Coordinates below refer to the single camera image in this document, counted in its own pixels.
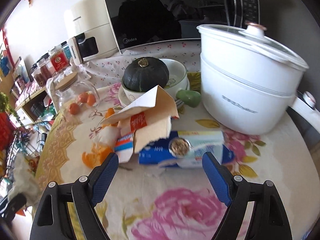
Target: green pumpkin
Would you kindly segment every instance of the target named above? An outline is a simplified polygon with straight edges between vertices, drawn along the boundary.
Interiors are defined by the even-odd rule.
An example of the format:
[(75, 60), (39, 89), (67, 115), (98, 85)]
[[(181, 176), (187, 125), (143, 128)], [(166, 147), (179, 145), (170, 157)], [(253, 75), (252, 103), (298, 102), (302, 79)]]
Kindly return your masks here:
[(122, 83), (134, 92), (147, 92), (156, 85), (164, 88), (169, 80), (165, 63), (154, 57), (141, 57), (127, 66)]

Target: green plant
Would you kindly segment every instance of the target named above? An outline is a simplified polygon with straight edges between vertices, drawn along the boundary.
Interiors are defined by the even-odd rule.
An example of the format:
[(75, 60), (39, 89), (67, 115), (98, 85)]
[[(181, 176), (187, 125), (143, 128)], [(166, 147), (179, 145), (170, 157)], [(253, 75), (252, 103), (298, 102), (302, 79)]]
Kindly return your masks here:
[(0, 92), (0, 113), (3, 112), (6, 112), (7, 114), (12, 114), (17, 119), (19, 124), (23, 126), (17, 112), (10, 106), (9, 97), (5, 93)]

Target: cardboard box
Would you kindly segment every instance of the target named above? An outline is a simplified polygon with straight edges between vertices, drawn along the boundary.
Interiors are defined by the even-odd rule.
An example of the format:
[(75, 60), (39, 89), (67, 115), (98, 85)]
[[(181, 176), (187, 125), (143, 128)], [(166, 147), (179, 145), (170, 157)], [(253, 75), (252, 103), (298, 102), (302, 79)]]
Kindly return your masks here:
[(133, 153), (140, 152), (148, 143), (168, 138), (172, 117), (179, 118), (174, 99), (160, 86), (156, 86), (107, 118), (102, 124), (119, 122), (121, 136), (124, 137), (120, 138), (116, 144), (118, 149), (121, 146), (122, 152), (118, 153), (117, 150), (115, 152), (119, 156), (119, 162), (124, 163), (130, 160)]

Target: metal screw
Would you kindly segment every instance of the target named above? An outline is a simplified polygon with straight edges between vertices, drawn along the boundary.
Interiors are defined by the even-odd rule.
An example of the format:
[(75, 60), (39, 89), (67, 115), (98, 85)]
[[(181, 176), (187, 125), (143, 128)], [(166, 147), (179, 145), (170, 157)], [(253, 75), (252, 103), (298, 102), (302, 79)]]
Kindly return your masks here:
[(233, 178), (235, 179), (235, 181), (239, 181), (239, 182), (242, 181), (242, 177), (239, 175), (236, 175)]
[(56, 183), (54, 181), (49, 183), (49, 187), (54, 187), (56, 185)]
[(82, 176), (82, 177), (79, 178), (79, 181), (80, 182), (85, 182), (85, 181), (87, 181), (87, 179), (88, 179), (87, 176)]
[(271, 180), (267, 180), (266, 184), (269, 186), (269, 187), (272, 187), (274, 184)]

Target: blue gripper pad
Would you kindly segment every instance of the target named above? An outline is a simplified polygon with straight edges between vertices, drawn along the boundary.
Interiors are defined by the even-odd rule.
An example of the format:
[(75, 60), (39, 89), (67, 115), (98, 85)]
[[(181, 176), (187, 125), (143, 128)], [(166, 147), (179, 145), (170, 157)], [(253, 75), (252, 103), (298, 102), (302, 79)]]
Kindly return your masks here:
[(221, 170), (222, 167), (210, 152), (207, 152), (203, 155), (202, 167), (218, 199), (227, 207), (230, 206), (232, 202), (230, 191), (233, 188), (232, 181), (230, 181), (230, 176), (226, 178), (227, 181), (229, 181), (229, 183), (227, 183), (227, 181), (221, 174), (221, 171), (224, 173), (224, 171)]
[(104, 163), (100, 166), (103, 168), (105, 165), (105, 162), (108, 162), (107, 165), (103, 168), (103, 170), (98, 170), (94, 175), (95, 183), (92, 186), (92, 198), (91, 198), (91, 204), (92, 206), (96, 206), (97, 203), (102, 202), (104, 196), (107, 193), (107, 190), (111, 184), (111, 181), (113, 180), (113, 177), (116, 174), (116, 171), (118, 169), (119, 165), (119, 158), (118, 155), (112, 153), (110, 154), (107, 159), (104, 161)]

